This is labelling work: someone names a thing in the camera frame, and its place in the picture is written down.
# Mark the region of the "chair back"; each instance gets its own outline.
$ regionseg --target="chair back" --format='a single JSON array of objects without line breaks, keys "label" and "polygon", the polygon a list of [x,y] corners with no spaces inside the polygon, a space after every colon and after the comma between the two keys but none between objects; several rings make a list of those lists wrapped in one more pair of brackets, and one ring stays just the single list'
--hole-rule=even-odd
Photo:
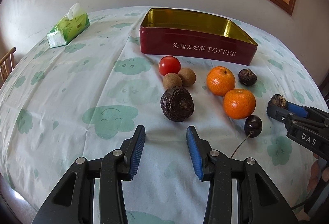
[{"label": "chair back", "polygon": [[3,82],[6,81],[11,71],[15,68],[15,51],[16,48],[13,47],[0,61],[0,74]]}]

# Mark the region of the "tissue box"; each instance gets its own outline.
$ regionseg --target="tissue box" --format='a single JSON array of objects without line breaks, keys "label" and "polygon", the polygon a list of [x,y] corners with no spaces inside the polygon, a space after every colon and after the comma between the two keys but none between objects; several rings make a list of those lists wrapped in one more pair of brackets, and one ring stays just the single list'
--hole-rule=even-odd
[{"label": "tissue box", "polygon": [[89,26],[87,13],[74,17],[71,20],[65,15],[47,34],[49,46],[55,48],[67,45]]}]

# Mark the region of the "longan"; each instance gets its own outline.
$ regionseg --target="longan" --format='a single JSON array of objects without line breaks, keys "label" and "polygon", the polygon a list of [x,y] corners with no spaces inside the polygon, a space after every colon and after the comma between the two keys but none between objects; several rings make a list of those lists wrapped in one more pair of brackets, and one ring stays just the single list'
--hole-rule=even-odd
[{"label": "longan", "polygon": [[195,81],[196,81],[196,75],[193,72],[192,69],[190,68],[182,68],[179,72],[178,72],[178,76],[180,77],[180,79],[183,82],[183,86],[184,87],[190,87],[192,86]]},{"label": "longan", "polygon": [[168,73],[164,76],[162,81],[165,90],[171,87],[182,87],[183,82],[176,73]]}]

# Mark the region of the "bedsheet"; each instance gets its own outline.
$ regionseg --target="bedsheet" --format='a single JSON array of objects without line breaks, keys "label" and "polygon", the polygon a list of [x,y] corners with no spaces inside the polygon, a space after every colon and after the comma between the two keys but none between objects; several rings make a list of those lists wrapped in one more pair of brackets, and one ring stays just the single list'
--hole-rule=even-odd
[{"label": "bedsheet", "polygon": [[[89,14],[90,27],[67,46],[50,49],[46,38],[18,63],[0,90],[0,172],[11,187],[38,209],[76,158],[102,158],[131,138],[138,124],[146,142],[137,175],[123,182],[129,224],[203,223],[209,182],[194,173],[186,128],[231,156],[245,138],[244,120],[230,119],[222,98],[207,90],[205,79],[225,66],[237,79],[243,65],[178,57],[194,70],[188,88],[195,104],[182,123],[162,113],[164,92],[157,64],[162,56],[140,52],[139,26],[149,7],[127,7]],[[260,136],[248,139],[234,158],[255,158],[290,205],[306,196],[312,153],[286,137],[283,124],[266,115],[274,94],[288,101],[328,111],[312,78],[277,38],[232,19],[257,43],[249,68],[258,80],[249,89],[256,97],[254,114],[263,121]],[[108,110],[96,115],[92,108]],[[99,223],[99,180],[95,183],[94,223]],[[233,206],[233,220],[236,206]]]}]

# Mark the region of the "green tissue box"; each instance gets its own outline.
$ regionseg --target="green tissue box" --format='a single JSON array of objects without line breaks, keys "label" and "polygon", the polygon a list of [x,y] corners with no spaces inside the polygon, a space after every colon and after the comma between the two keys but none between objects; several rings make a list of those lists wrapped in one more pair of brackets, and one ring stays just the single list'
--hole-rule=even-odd
[{"label": "green tissue box", "polygon": [[69,44],[90,26],[88,14],[85,12],[81,14],[81,12],[80,5],[74,5],[69,13],[50,30],[47,40],[51,48]]}]

